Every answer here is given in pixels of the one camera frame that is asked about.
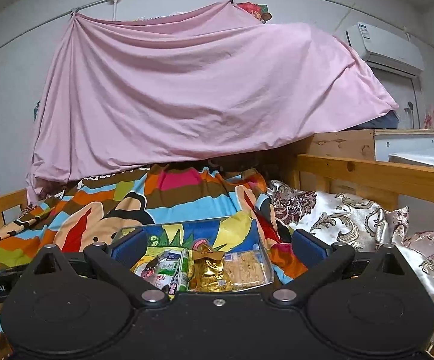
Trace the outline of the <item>gold foil snack packet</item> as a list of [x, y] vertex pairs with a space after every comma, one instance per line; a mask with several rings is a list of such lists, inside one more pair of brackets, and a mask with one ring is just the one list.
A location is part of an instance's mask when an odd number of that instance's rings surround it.
[[207, 254], [193, 251], [193, 274], [189, 289], [199, 293], [232, 291], [230, 277], [224, 271], [224, 256], [224, 252], [217, 250]]

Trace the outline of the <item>green stick snack packet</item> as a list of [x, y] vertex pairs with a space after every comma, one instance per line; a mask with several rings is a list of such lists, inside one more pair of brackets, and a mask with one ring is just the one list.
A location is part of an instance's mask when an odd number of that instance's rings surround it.
[[188, 250], [182, 250], [179, 259], [179, 275], [177, 280], [177, 290], [179, 292], [186, 292], [188, 290], [189, 257]]

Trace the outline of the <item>red wall decoration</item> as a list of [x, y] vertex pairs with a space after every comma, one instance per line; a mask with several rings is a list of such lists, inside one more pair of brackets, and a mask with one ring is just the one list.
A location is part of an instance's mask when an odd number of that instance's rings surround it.
[[253, 2], [239, 2], [237, 6], [249, 14], [254, 16], [262, 23], [266, 23], [272, 19], [272, 14], [268, 10], [268, 6], [265, 4], [257, 4]]

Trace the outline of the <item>wooden cabinet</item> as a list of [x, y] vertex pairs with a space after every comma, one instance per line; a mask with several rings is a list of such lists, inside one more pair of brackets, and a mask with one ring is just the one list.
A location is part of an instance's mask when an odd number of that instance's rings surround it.
[[316, 133], [292, 144], [299, 154], [388, 162], [395, 153], [434, 148], [434, 129], [362, 129]]

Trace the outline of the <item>small red candy packet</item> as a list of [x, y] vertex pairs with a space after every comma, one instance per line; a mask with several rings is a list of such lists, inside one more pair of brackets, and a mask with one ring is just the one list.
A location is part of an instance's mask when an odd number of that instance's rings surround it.
[[146, 262], [145, 264], [140, 265], [136, 273], [142, 279], [146, 281], [152, 281], [153, 276], [155, 275], [156, 272], [156, 268], [158, 267], [158, 264], [159, 264], [159, 257], [156, 256], [155, 258]]

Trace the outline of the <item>wooden bed rail right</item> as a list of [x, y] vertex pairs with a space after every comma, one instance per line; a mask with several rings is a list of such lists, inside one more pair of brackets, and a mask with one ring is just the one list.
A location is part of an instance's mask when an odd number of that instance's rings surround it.
[[328, 192], [332, 180], [352, 183], [357, 195], [387, 210], [397, 208], [401, 195], [434, 203], [434, 167], [367, 161], [354, 158], [299, 154], [292, 168], [293, 185], [301, 186], [301, 174], [315, 176], [315, 188]]

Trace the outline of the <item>rice crisp cake packet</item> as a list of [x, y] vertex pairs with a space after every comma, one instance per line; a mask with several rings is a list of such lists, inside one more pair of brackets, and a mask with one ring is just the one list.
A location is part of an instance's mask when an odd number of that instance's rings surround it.
[[267, 284], [263, 257], [258, 250], [226, 254], [224, 271], [229, 275], [234, 291]]

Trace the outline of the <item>pink hanging sheet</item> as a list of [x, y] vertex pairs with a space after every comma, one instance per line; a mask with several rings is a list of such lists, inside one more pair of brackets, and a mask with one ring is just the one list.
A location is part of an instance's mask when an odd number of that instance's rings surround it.
[[344, 42], [233, 2], [139, 21], [72, 16], [34, 125], [28, 198], [140, 165], [269, 150], [397, 103]]

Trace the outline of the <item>floral satin pillow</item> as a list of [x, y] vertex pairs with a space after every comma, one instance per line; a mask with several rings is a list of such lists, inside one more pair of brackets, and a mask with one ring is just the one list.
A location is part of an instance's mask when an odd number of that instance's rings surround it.
[[[267, 193], [277, 219], [328, 245], [344, 242], [360, 252], [396, 245], [434, 302], [434, 230], [410, 235], [408, 207], [386, 211], [352, 194], [300, 191], [278, 180], [269, 183]], [[434, 334], [431, 344], [434, 349]]]

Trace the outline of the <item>orange pickled snack pouch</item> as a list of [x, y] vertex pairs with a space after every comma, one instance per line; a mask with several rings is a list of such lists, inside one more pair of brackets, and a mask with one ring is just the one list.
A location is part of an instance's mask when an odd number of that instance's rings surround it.
[[196, 240], [193, 244], [192, 250], [200, 254], [209, 254], [214, 251], [212, 246], [209, 245], [208, 240], [205, 238]]

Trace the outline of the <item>colourful monkey blanket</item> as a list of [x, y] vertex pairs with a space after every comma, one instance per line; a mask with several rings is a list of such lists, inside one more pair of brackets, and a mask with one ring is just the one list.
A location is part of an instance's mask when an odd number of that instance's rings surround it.
[[226, 175], [206, 166], [146, 166], [66, 185], [0, 229], [0, 270], [29, 264], [46, 244], [64, 253], [111, 244], [123, 228], [155, 224], [151, 251], [207, 242], [230, 252], [257, 234], [281, 283], [306, 272], [289, 229], [275, 217], [255, 169]]

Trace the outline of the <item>white green tofu snack packet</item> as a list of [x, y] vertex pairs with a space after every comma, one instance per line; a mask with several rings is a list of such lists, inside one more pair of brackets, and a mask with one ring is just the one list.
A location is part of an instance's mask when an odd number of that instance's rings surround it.
[[153, 280], [147, 282], [161, 290], [169, 289], [179, 274], [180, 255], [180, 251], [174, 250], [164, 250], [163, 252], [159, 253], [159, 255], [157, 255], [159, 257], [159, 264], [156, 268]]

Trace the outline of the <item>white air conditioner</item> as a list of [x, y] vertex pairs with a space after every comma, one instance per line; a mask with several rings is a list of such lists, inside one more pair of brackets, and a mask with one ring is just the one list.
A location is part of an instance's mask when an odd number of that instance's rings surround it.
[[424, 72], [419, 48], [394, 33], [357, 22], [346, 30], [349, 45], [371, 68], [414, 79]]

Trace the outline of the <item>metal tray with dinosaur drawing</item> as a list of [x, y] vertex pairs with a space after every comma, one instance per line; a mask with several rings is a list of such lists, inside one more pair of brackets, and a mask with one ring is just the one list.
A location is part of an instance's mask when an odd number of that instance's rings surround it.
[[258, 222], [242, 212], [123, 228], [109, 255], [170, 297], [178, 292], [241, 292], [274, 281]]

